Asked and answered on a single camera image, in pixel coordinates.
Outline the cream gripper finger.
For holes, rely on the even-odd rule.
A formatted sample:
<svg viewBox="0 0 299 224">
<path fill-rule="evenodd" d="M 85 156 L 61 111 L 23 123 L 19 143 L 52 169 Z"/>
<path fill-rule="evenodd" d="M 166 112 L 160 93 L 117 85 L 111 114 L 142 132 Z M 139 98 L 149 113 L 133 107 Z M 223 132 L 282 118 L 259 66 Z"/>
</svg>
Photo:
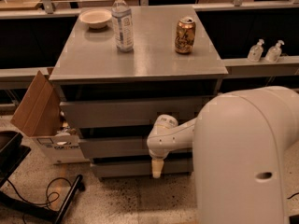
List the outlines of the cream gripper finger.
<svg viewBox="0 0 299 224">
<path fill-rule="evenodd" d="M 153 159 L 151 161 L 151 168 L 152 168 L 152 176 L 154 178 L 160 178 L 162 170 L 164 168 L 164 161 Z"/>
</svg>

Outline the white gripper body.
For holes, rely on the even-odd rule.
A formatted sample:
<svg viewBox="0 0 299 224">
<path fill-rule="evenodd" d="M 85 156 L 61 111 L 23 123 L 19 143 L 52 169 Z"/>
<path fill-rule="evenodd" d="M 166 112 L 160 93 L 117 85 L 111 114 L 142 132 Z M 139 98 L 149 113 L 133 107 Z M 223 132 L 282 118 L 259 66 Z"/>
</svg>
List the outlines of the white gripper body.
<svg viewBox="0 0 299 224">
<path fill-rule="evenodd" d="M 149 155 L 155 160 L 164 160 L 169 152 L 164 149 L 150 149 Z"/>
</svg>

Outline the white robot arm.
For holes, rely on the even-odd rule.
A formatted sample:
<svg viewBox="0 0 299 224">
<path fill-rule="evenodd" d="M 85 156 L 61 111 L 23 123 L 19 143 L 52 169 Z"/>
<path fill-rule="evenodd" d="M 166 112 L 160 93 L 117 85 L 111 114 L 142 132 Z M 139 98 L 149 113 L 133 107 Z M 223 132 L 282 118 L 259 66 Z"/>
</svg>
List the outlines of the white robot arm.
<svg viewBox="0 0 299 224">
<path fill-rule="evenodd" d="M 191 148 L 199 224 L 293 224 L 284 190 L 284 152 L 299 139 L 299 94 L 270 86 L 232 91 L 179 124 L 161 115 L 147 145 L 152 174 Z"/>
</svg>

